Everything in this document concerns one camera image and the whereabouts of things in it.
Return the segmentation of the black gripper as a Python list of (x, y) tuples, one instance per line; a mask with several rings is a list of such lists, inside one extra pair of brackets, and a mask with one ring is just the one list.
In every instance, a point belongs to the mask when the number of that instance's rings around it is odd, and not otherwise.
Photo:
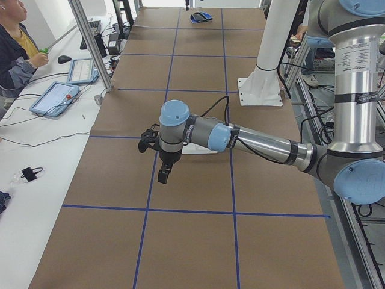
[(182, 156), (182, 150), (177, 152), (160, 151), (159, 156), (162, 160), (162, 166), (158, 172), (158, 182), (166, 184), (172, 171), (173, 164), (178, 162)]

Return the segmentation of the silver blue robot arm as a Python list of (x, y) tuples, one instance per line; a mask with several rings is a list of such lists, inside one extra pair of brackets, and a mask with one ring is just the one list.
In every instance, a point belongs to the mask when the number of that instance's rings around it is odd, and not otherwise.
[(328, 146), (302, 144), (191, 114), (186, 103), (166, 102), (158, 135), (166, 183), (184, 143), (212, 151), (250, 151), (273, 163), (293, 165), (354, 204), (384, 197), (383, 149), (375, 139), (378, 39), (384, 33), (383, 1), (313, 1), (310, 36), (326, 36), (336, 48), (334, 137)]

